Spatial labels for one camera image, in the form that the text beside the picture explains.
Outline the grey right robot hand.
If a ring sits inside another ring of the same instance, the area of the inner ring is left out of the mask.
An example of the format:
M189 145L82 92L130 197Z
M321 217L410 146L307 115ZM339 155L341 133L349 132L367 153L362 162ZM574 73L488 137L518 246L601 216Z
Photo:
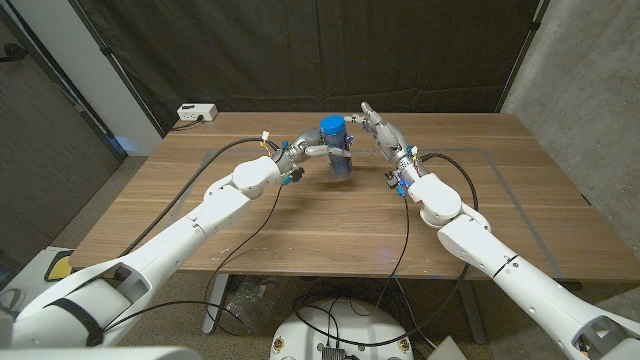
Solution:
M411 163L411 155L401 131L384 120L368 103L362 102L361 108L363 115L348 115L344 117L345 121L360 124L376 140L384 158L397 170L406 168Z

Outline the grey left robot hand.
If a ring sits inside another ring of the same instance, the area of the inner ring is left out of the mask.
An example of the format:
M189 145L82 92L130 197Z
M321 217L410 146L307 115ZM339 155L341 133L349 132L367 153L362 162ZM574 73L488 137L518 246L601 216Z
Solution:
M349 177L352 172L351 152L345 130L336 133L320 128L309 129L287 145L275 163L282 173L312 157L326 157L330 170L338 177Z

